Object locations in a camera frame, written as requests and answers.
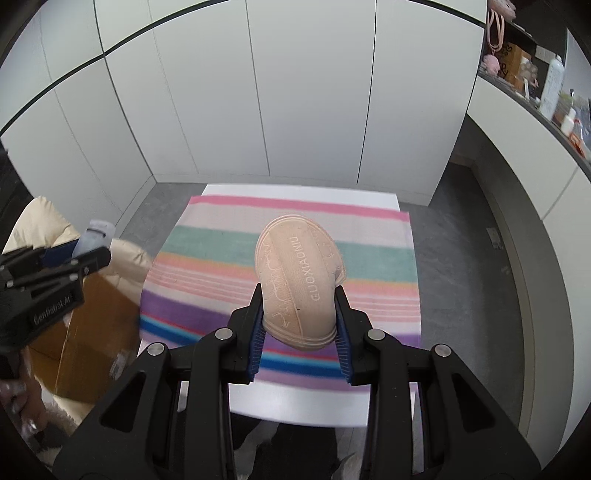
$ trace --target pink stripe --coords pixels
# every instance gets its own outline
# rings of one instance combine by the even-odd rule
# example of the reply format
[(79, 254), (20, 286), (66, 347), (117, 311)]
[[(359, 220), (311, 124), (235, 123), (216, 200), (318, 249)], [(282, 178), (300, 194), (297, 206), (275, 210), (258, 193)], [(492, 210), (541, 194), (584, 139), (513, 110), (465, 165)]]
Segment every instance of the pink stripe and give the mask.
[(390, 218), (410, 222), (408, 212), (383, 208), (360, 207), (357, 205), (340, 205), (337, 203), (302, 202), (301, 200), (263, 199), (256, 197), (236, 197), (227, 195), (201, 195), (191, 197), (189, 205), (208, 203), (210, 205), (246, 205), (250, 207), (283, 208), (307, 210), (309, 212), (339, 213), (370, 218)]

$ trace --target white cabinet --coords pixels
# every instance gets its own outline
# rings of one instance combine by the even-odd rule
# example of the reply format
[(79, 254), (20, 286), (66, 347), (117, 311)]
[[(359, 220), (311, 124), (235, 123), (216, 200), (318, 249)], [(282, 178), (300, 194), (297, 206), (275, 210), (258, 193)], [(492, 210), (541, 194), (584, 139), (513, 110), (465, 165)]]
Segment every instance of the white cabinet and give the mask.
[(39, 17), (52, 81), (102, 53), (92, 0), (50, 0)]
[(355, 184), (375, 3), (247, 0), (271, 175)]
[(484, 30), (415, 2), (377, 6), (359, 184), (427, 205), (466, 114)]
[(50, 83), (37, 14), (22, 31), (0, 67), (0, 128)]
[(95, 0), (95, 6), (105, 51), (152, 23), (148, 0)]
[(197, 173), (149, 31), (107, 56), (129, 126), (155, 175)]
[(573, 157), (531, 113), (480, 77), (468, 115), (505, 157), (543, 219), (577, 169)]
[(106, 195), (125, 210), (150, 171), (125, 121), (105, 61), (87, 66), (55, 91), (88, 165)]
[(187, 7), (202, 4), (206, 0), (148, 0), (152, 21), (160, 20)]
[(53, 91), (8, 128), (2, 143), (31, 194), (51, 200), (76, 229), (93, 218), (117, 223), (121, 210), (105, 195)]
[(591, 398), (590, 200), (591, 183), (585, 174), (577, 169), (572, 181), (544, 219), (544, 226), (562, 271), (573, 322), (573, 394), (563, 444), (579, 423)]
[(196, 10), (154, 35), (199, 173), (268, 176), (244, 1)]

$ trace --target cardboard box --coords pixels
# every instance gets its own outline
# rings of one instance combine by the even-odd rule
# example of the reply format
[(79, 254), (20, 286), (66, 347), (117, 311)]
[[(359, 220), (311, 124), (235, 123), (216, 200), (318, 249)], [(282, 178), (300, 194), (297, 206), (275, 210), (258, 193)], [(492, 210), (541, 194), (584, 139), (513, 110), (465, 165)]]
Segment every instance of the cardboard box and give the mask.
[(503, 44), (501, 51), (496, 54), (496, 57), (499, 59), (499, 64), (501, 65), (499, 77), (504, 78), (517, 91), (523, 92), (523, 80), (517, 78), (517, 75), (521, 67), (521, 57), (531, 60), (531, 55), (517, 45), (506, 42)]
[(58, 322), (31, 345), (35, 376), (60, 397), (94, 404), (137, 356), (139, 307), (99, 274), (68, 327)]

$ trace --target purple stripe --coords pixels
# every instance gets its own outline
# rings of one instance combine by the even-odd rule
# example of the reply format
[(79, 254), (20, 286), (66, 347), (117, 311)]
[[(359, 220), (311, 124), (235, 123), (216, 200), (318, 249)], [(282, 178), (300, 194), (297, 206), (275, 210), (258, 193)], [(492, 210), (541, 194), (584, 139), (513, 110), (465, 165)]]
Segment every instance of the purple stripe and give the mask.
[(369, 387), (351, 387), (345, 379), (337, 378), (320, 378), (320, 377), (308, 377), (306, 375), (296, 375), (284, 372), (278, 372), (276, 370), (268, 370), (261, 368), (259, 373), (256, 374), (255, 382), (257, 380), (263, 380), (265, 382), (279, 383), (282, 385), (290, 385), (292, 387), (309, 388), (311, 390), (328, 390), (328, 391), (341, 391), (341, 392), (368, 392)]
[[(204, 333), (209, 333), (218, 328), (225, 327), (230, 319), (230, 316), (227, 313), (214, 312), (213, 310), (202, 309), (195, 305), (170, 300), (148, 290), (142, 292), (141, 313), (155, 318), (155, 320), (164, 320), (165, 322), (182, 327), (190, 332), (197, 333), (198, 335), (203, 335)], [(419, 334), (395, 335), (395, 337), (405, 345), (415, 347), (419, 347), (420, 345)], [(336, 345), (334, 343), (331, 343), (321, 350), (306, 352), (303, 355), (301, 351), (281, 343), (271, 335), (267, 335), (265, 338), (264, 349), (273, 350), (286, 355), (305, 356), (306, 358), (329, 358), (338, 361)]]
[(145, 289), (142, 291), (140, 305), (141, 313), (200, 335), (225, 327), (230, 319), (227, 313), (170, 300)]

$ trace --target pink toy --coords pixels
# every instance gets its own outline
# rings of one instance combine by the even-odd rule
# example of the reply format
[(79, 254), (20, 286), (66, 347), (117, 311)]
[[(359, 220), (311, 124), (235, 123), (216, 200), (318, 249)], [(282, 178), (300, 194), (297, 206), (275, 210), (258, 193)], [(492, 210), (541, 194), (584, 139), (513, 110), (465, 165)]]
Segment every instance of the pink toy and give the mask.
[(488, 8), (502, 15), (508, 21), (515, 19), (515, 5), (509, 0), (488, 0)]
[(492, 76), (496, 76), (501, 69), (499, 59), (497, 59), (494, 55), (485, 55), (482, 59), (482, 63), (484, 64), (486, 72)]

